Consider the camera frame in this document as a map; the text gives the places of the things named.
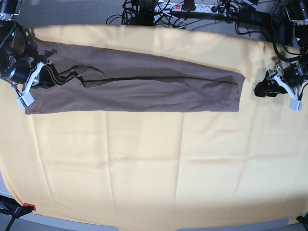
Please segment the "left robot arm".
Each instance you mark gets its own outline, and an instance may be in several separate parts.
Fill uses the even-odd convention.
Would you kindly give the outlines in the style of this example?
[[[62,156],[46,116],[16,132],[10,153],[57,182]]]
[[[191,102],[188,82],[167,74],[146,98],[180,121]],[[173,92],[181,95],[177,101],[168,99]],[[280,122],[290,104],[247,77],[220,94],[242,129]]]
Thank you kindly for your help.
[[[285,22],[292,28],[293,35],[299,46],[298,53],[287,50],[285,45],[282,47],[291,58],[285,57],[278,50],[278,34],[281,22],[274,23],[271,17],[271,28],[273,29],[272,45],[279,60],[289,64],[283,68],[278,64],[275,69],[267,70],[264,79],[259,82],[254,94],[257,97],[276,97],[278,94],[289,94],[293,99],[301,100],[303,91],[308,87],[308,2],[306,0],[285,0]]]

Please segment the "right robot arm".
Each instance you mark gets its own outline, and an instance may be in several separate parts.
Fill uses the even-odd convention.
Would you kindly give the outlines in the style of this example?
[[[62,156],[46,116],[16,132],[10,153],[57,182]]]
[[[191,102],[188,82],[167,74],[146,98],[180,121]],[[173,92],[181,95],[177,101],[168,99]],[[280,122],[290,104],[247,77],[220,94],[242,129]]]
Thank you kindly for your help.
[[[21,0],[0,2],[0,79],[10,84],[19,97],[32,87],[48,89],[61,84],[49,59],[56,51],[39,55],[17,22],[21,4]]]

